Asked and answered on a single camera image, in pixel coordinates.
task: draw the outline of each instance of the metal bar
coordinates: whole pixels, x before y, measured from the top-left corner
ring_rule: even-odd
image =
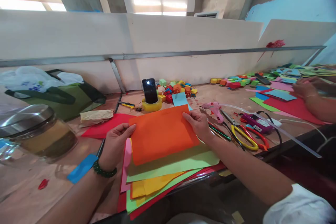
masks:
[[[35,58],[35,59],[14,59],[0,61],[0,67],[20,67],[25,65],[49,65],[62,63],[78,63],[90,61],[104,61],[108,58],[113,60],[130,60],[136,58],[158,58],[158,57],[176,57],[176,56],[196,56],[210,54],[230,54],[230,53],[254,53],[264,51],[291,51],[291,50],[318,50],[324,49],[324,45],[312,45],[301,47],[278,47],[278,48],[247,48],[247,49],[224,49],[207,51],[180,51],[180,52],[151,52],[140,54],[109,54],[109,55],[89,55],[73,57],[54,57],[54,58]]]
[[[114,75],[115,75],[115,77],[117,78],[117,82],[118,82],[118,84],[119,84],[121,93],[124,94],[124,93],[126,93],[126,91],[125,91],[124,84],[123,84],[123,82],[121,81],[121,77],[120,77],[120,74],[119,74],[117,65],[116,65],[116,63],[114,62],[113,59],[110,58],[109,61],[110,61],[110,63],[111,63],[111,66],[112,66],[112,70],[113,70],[113,72],[114,72]]]
[[[316,57],[323,51],[324,48],[318,49],[315,54],[310,58],[310,60],[305,64],[305,66],[308,66]]]

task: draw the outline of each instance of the yellow scissors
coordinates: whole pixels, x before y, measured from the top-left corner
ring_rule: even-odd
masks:
[[[231,132],[236,137],[236,139],[247,149],[250,149],[251,151],[256,151],[259,149],[257,143],[254,141],[253,137],[250,135],[250,133],[245,129],[243,125],[241,125],[239,122],[237,122],[235,119],[231,118],[227,113],[225,113],[223,110],[220,109],[220,112],[222,113],[225,118],[230,121],[231,123]],[[240,135],[242,135],[247,141],[249,141],[252,146],[247,145],[246,143],[242,142],[236,135],[236,131]]]

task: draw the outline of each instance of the white sleeve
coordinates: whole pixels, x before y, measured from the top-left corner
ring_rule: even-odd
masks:
[[[299,184],[293,191],[275,203],[266,212],[263,224],[310,224],[335,223],[336,211],[323,198],[313,194]]]

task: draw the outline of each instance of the bag handle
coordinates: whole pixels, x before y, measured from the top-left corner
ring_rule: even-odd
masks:
[[[13,91],[13,95],[14,93],[20,93],[20,94],[24,94],[24,95],[28,95],[31,97],[35,97],[35,98],[39,98],[42,100],[47,100],[47,101],[52,101],[52,102],[56,102],[56,103],[61,103],[61,104],[68,104],[68,105],[72,105],[75,103],[76,98],[66,92],[64,92],[61,89],[58,89],[57,87],[50,87],[47,89],[47,93],[41,93],[39,91],[35,91],[35,90],[16,90]]]

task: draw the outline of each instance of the green bag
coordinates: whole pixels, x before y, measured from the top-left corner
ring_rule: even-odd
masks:
[[[46,71],[58,80],[60,79],[57,74],[60,72],[62,71],[59,69]],[[30,97],[20,98],[28,104],[48,105],[55,111],[57,117],[64,121],[71,120],[82,112],[90,111],[106,101],[106,97],[86,81],[83,84],[74,83],[68,86],[50,87],[45,93],[34,90],[7,90],[5,92],[12,97],[15,97],[15,93],[29,95]]]

